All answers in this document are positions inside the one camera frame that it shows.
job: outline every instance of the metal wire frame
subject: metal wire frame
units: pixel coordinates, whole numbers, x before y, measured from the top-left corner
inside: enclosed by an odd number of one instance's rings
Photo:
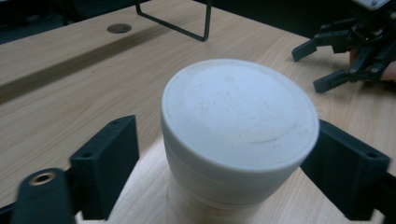
[[[140,0],[136,0],[135,1],[135,6],[136,6],[136,12],[137,12],[138,15],[140,15],[142,17],[145,17],[145,18],[147,18],[147,19],[149,19],[151,21],[158,22],[159,24],[164,25],[164,26],[166,26],[166,27],[168,27],[170,29],[173,29],[173,30],[176,30],[178,32],[181,32],[183,35],[190,36],[190,37],[192,37],[194,39],[197,39],[199,41],[202,41],[202,42],[206,41],[209,38],[209,26],[210,26],[210,14],[211,14],[211,10],[212,10],[212,0],[206,0],[205,32],[204,32],[203,36],[196,35],[196,34],[190,32],[190,31],[187,31],[187,30],[185,30],[183,28],[175,26],[174,24],[171,24],[171,23],[169,23],[167,21],[162,21],[162,20],[160,20],[158,18],[152,17],[152,16],[144,13],[142,11],[141,6],[140,6]]]

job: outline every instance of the wooden table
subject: wooden table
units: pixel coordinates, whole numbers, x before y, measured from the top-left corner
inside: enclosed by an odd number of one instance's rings
[[[204,29],[205,6],[186,0],[150,1],[151,15],[195,33]],[[133,26],[111,34],[114,23]],[[62,29],[0,46],[0,206],[15,200],[20,182],[68,158],[113,119],[137,116],[141,160],[108,223],[166,223],[170,171],[160,129],[167,81],[202,60],[235,58],[268,66],[295,81],[319,116],[396,157],[396,91],[381,84],[346,84],[315,93],[312,81],[347,67],[331,49],[295,63],[291,51],[306,39],[213,9],[205,43],[139,17],[125,8]],[[390,170],[396,175],[396,167]],[[373,223],[382,217],[375,213]],[[262,204],[255,223],[349,223],[302,173]]]

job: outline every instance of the white container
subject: white container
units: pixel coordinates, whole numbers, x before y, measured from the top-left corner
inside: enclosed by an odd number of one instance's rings
[[[178,72],[163,93],[166,156],[177,182],[221,209],[263,202],[318,139],[308,96],[267,67],[210,60]]]

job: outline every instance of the white cap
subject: white cap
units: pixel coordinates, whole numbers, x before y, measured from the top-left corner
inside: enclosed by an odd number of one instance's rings
[[[318,139],[316,109],[296,84],[238,60],[204,61],[178,72],[163,93],[162,116],[168,160],[172,153],[183,170],[221,185],[283,182]],[[169,163],[174,174],[189,172]],[[181,175],[176,178],[189,189],[205,194],[196,186],[202,179]]]

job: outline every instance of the circular lid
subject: circular lid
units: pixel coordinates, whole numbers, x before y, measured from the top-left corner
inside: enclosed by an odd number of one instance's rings
[[[318,138],[316,109],[296,84],[238,60],[204,61],[178,72],[163,93],[162,113],[184,147],[172,150],[233,170],[295,164]]]

